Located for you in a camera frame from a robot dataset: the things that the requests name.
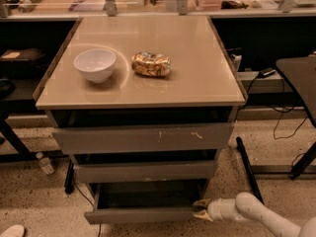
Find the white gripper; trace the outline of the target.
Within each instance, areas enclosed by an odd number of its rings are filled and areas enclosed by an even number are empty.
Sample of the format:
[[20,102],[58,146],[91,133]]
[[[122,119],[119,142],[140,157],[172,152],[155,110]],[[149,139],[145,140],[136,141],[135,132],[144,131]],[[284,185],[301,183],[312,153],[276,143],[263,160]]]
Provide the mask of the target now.
[[204,209],[193,213],[197,219],[210,222],[223,220],[242,222],[245,220],[236,207],[235,198],[219,198],[214,201],[211,198],[203,198],[195,201],[193,206],[207,208],[207,211]]

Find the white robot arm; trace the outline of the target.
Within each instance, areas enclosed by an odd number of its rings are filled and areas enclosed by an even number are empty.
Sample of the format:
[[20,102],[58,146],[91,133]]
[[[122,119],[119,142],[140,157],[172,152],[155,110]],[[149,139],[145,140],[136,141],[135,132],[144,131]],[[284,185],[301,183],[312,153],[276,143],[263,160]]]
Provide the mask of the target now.
[[316,237],[316,217],[298,226],[265,207],[250,193],[240,193],[236,198],[203,198],[195,201],[193,207],[195,218],[210,222],[259,222],[275,237]]

